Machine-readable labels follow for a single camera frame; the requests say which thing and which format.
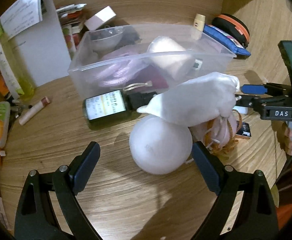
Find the plastic storage box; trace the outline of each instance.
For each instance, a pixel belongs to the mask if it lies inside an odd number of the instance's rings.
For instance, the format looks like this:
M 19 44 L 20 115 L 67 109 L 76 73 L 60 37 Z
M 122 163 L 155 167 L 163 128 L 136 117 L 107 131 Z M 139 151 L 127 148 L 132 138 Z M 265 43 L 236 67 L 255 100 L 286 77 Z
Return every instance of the plastic storage box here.
M 224 73 L 233 57 L 189 25 L 126 25 L 86 32 L 68 73 L 82 99 L 146 82 L 152 86 L 131 91 L 163 92 L 210 72 Z

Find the white cloth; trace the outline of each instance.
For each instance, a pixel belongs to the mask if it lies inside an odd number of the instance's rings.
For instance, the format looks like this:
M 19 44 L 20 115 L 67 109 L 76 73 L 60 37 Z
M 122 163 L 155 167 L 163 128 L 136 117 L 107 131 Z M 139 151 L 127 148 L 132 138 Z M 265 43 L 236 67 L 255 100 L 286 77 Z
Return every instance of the white cloth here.
M 182 126 L 195 126 L 218 116 L 229 117 L 236 104 L 234 93 L 239 88 L 237 77 L 212 72 L 156 95 L 137 112 Z

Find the human finger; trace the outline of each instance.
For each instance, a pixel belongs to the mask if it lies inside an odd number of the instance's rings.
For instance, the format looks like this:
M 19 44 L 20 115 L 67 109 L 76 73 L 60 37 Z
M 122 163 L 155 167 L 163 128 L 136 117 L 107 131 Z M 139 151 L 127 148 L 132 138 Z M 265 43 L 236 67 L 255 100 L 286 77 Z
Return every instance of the human finger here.
M 287 155 L 292 156 L 292 149 L 291 148 L 288 148 L 287 146 L 285 146 L 285 152 Z
M 282 131 L 286 137 L 292 137 L 292 129 L 287 126 L 286 122 L 282 124 Z
M 289 137 L 284 139 L 285 146 L 292 150 L 292 140 Z

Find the small box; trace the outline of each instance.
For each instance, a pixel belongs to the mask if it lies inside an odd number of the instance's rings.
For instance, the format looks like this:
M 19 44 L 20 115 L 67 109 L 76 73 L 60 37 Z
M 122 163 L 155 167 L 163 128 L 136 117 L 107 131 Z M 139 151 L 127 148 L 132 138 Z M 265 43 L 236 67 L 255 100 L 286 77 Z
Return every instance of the small box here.
M 105 23 L 109 22 L 115 16 L 116 14 L 114 13 L 114 11 L 110 8 L 110 6 L 107 6 L 98 13 L 96 13 L 93 17 L 85 21 L 85 25 L 88 30 L 94 31 Z
M 235 134 L 236 138 L 250 139 L 251 138 L 251 130 L 250 125 L 246 122 L 242 122 L 242 127 Z

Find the dark green bottle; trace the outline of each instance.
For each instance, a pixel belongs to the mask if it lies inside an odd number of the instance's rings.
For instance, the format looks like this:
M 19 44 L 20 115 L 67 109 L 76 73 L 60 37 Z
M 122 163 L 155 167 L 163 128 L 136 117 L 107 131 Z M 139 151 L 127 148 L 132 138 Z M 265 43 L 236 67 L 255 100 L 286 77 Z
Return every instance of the dark green bottle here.
M 91 130 L 109 127 L 136 119 L 140 114 L 136 109 L 145 106 L 156 92 L 133 93 L 115 90 L 83 101 L 83 113 Z

